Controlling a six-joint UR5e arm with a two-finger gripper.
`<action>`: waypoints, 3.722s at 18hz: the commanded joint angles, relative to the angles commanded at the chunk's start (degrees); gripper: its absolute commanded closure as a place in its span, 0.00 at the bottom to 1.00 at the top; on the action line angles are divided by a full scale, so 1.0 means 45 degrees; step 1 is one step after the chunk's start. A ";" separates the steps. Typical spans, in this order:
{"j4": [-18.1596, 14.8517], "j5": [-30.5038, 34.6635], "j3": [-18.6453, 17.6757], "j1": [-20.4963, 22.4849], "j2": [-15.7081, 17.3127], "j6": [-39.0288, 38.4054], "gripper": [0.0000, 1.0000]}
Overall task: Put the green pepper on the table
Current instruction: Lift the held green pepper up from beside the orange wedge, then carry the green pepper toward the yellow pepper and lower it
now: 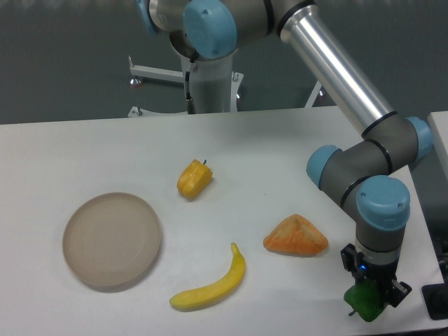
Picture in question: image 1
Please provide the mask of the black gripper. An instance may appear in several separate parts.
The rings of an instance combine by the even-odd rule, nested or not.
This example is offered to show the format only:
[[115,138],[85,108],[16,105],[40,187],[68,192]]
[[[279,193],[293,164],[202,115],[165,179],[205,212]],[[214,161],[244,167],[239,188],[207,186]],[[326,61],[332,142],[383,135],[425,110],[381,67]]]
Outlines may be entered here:
[[400,248],[388,252],[376,252],[364,245],[347,244],[341,251],[343,267],[350,272],[355,283],[365,279],[378,282],[383,307],[396,308],[411,292],[412,287],[397,281],[396,270]]

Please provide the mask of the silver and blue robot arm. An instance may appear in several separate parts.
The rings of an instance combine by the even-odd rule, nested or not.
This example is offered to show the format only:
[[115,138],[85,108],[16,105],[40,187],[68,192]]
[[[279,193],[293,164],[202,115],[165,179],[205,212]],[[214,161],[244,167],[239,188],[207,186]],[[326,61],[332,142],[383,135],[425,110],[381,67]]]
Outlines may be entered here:
[[385,101],[321,21],[313,1],[138,1],[146,31],[167,32],[183,58],[187,112],[228,112],[234,52],[270,34],[290,45],[358,130],[348,150],[322,146],[307,175],[356,224],[356,241],[342,249],[355,284],[344,300],[366,321],[411,292],[396,279],[410,217],[410,192],[391,174],[420,161],[433,146],[430,127],[403,118]]

